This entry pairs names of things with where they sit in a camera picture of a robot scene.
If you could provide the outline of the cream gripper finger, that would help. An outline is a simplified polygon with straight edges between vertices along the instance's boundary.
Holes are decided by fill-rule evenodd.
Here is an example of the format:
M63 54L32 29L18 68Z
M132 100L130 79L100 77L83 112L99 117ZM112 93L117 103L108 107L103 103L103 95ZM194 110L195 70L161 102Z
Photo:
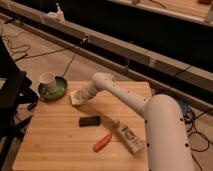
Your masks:
M79 102L79 101L83 101L83 97L82 97L81 93L77 92L77 93L75 94L75 99L76 99L78 102Z

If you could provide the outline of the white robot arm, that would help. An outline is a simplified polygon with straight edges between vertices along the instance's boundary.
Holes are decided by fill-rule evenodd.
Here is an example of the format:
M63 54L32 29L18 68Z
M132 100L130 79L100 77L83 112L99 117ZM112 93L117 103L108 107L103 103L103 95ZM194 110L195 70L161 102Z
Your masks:
M151 98L120 87L108 73L96 73L80 90L71 93L73 105L108 91L145 121L148 164L151 171L194 171L191 149L176 100L159 94Z

